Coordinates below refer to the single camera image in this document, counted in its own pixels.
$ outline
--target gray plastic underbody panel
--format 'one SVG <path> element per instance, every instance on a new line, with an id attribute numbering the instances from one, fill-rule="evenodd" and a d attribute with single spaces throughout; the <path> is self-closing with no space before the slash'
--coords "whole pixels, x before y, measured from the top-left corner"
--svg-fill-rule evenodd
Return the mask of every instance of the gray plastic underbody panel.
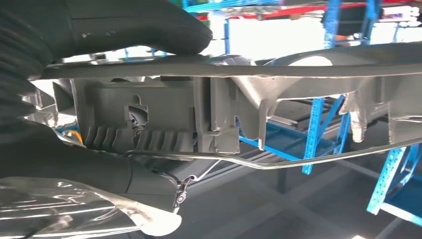
<path id="1" fill-rule="evenodd" d="M 341 112 L 352 115 L 355 141 L 363 139 L 368 116 L 388 104 L 390 140 L 395 143 L 422 133 L 421 53 L 419 43 L 382 44 L 300 53 L 264 66 L 240 56 L 172 56 L 130 64 L 56 65 L 42 79 L 72 80 L 82 135 L 96 149 L 236 153 L 236 117 L 243 134 L 262 146 L 265 124 L 280 101 L 337 94 L 346 94 Z M 333 66 L 288 66 L 312 56 Z M 161 78 L 110 82 L 141 76 Z M 132 140 L 129 107 L 148 114 L 137 142 Z"/>

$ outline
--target car underbody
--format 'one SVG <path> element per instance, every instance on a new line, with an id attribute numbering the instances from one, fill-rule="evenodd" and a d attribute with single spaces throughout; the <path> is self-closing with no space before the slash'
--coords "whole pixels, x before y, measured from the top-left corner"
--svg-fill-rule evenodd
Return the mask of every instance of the car underbody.
<path id="1" fill-rule="evenodd" d="M 201 180 L 220 160 L 260 169 L 309 163 L 253 164 L 233 155 L 239 152 L 240 136 L 256 140 L 263 149 L 268 121 L 306 131 L 283 110 L 314 98 L 345 97 L 339 113 L 350 114 L 355 142 L 363 140 L 368 124 L 384 115 L 389 120 L 389 147 L 421 140 L 419 43 L 333 48 L 261 64 L 237 55 L 199 55 L 212 39 L 211 31 L 166 0 L 99 2 L 16 0 L 0 7 L 0 176 L 8 190 L 25 192 L 10 194 L 17 197 L 11 202 L 23 201 L 20 197 L 49 202 L 57 199 L 51 192 L 78 192 L 88 199 L 72 207 L 102 208 L 96 217 L 109 214 L 103 209 L 113 205 L 129 217 L 129 209 L 148 212 L 154 226 L 174 223 L 157 230 L 130 217 L 134 225 L 127 230 L 141 228 L 154 236 L 171 233 L 180 224 L 173 212 L 186 198 L 187 184 Z M 162 15 L 161 20 L 149 21 L 154 15 Z M 176 55 L 53 64 L 64 57 L 134 45 Z M 329 63 L 297 66 L 310 57 Z M 57 137 L 57 122 L 49 125 L 46 119 L 62 115 L 76 119 L 82 143 Z M 326 156 L 328 160 L 336 158 Z M 43 193 L 35 197 L 34 189 L 39 188 Z M 101 204 L 86 206 L 101 201 L 99 195 Z M 43 213 L 68 224 L 93 217 L 66 221 L 58 216 L 67 215 L 70 208 Z M 37 223 L 31 217 L 20 219 Z M 119 222 L 114 232 L 125 232 L 121 228 L 129 222 Z M 97 226 L 88 229 L 96 232 Z M 0 235 L 24 236 L 26 230 L 9 227 Z"/>

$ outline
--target rubber hose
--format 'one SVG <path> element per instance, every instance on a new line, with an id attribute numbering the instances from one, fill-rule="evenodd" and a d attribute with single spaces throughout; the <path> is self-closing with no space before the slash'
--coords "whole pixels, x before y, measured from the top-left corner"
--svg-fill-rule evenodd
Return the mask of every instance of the rubber hose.
<path id="1" fill-rule="evenodd" d="M 53 54 L 26 22 L 0 9 L 0 143 L 21 139 L 28 132 L 23 116 L 35 112 L 22 96 L 35 92 L 27 79 L 40 75 Z"/>

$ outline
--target blue beam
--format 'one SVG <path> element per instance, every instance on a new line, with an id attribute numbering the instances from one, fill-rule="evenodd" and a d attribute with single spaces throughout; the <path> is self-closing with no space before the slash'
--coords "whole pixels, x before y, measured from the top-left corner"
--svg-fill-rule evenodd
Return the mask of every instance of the blue beam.
<path id="1" fill-rule="evenodd" d="M 224 20 L 224 47 L 225 53 L 230 54 L 230 20 Z"/>
<path id="2" fill-rule="evenodd" d="M 361 30 L 361 39 L 368 39 L 367 41 L 362 41 L 362 45 L 371 44 L 371 35 L 374 24 L 378 20 L 378 15 L 381 9 L 381 0 L 367 0 L 366 3 L 366 17 L 362 25 Z"/>
<path id="3" fill-rule="evenodd" d="M 337 35 L 338 19 L 340 16 L 341 0 L 330 0 L 325 12 L 324 21 L 324 48 L 335 46 L 335 36 Z"/>
<path id="4" fill-rule="evenodd" d="M 338 109 L 341 106 L 341 103 L 343 103 L 344 95 L 341 95 L 338 99 L 334 101 L 334 104 L 332 105 L 331 109 L 328 112 L 327 117 L 324 120 L 324 123 L 319 127 L 318 129 L 318 138 L 321 139 L 322 135 L 324 134 L 325 130 L 327 129 L 329 123 L 334 118 L 335 114 L 337 113 Z"/>
<path id="5" fill-rule="evenodd" d="M 210 2 L 205 4 L 199 4 L 195 6 L 185 7 L 183 9 L 187 12 L 203 12 L 203 11 L 215 11 L 222 8 L 234 7 L 234 6 L 246 6 L 246 5 L 266 5 L 273 4 L 279 5 L 280 0 L 224 0 L 222 2 Z"/>
<path id="6" fill-rule="evenodd" d="M 377 185 L 372 193 L 371 200 L 369 201 L 367 211 L 377 215 L 381 209 L 381 205 L 387 196 L 393 177 L 399 168 L 400 161 L 406 151 L 406 147 L 393 149 L 388 153 L 384 167 L 378 178 Z"/>
<path id="7" fill-rule="evenodd" d="M 309 121 L 308 138 L 306 141 L 306 149 L 304 159 L 314 158 L 319 142 L 318 129 L 321 121 L 322 110 L 324 109 L 324 98 L 314 99 L 311 108 L 311 118 Z M 311 174 L 312 165 L 303 166 L 302 172 Z"/>
<path id="8" fill-rule="evenodd" d="M 350 126 L 350 113 L 346 113 L 341 117 L 340 129 L 337 133 L 336 143 L 338 146 L 334 150 L 334 154 L 343 153 L 344 146 L 346 145 L 347 133 Z"/>

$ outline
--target wire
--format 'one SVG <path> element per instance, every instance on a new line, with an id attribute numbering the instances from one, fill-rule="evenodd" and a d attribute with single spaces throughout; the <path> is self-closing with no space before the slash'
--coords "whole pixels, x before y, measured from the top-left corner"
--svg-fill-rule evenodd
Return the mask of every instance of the wire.
<path id="1" fill-rule="evenodd" d="M 231 156 L 231 155 L 223 155 L 223 154 L 218 154 L 218 153 L 154 152 L 154 151 L 131 150 L 131 151 L 128 151 L 125 155 L 126 156 L 141 155 L 141 156 L 148 156 L 152 158 L 164 158 L 164 159 L 181 160 L 181 161 L 191 161 L 193 159 L 224 160 L 224 161 L 240 164 L 240 165 L 255 168 L 255 169 L 270 170 L 270 169 L 304 166 L 304 165 L 309 165 L 309 164 L 327 163 L 327 162 L 343 160 L 347 158 L 364 156 L 368 154 L 385 152 L 385 151 L 389 151 L 395 148 L 406 147 L 406 146 L 410 146 L 417 143 L 422 143 L 422 137 L 412 139 L 412 140 L 407 140 L 400 143 L 367 148 L 367 149 L 363 149 L 363 150 L 359 150 L 355 152 L 329 155 L 329 156 L 317 157 L 317 158 L 311 158 L 311 159 L 302 159 L 302 160 L 296 160 L 296 161 L 277 162 L 277 163 L 251 162 L 240 157 Z"/>
<path id="2" fill-rule="evenodd" d="M 76 138 L 78 138 L 79 143 L 84 143 L 84 141 L 82 140 L 81 133 L 79 133 L 78 131 L 76 131 L 76 130 L 67 130 L 67 131 L 63 132 L 64 135 L 66 135 L 68 133 L 74 134 L 76 136 Z"/>

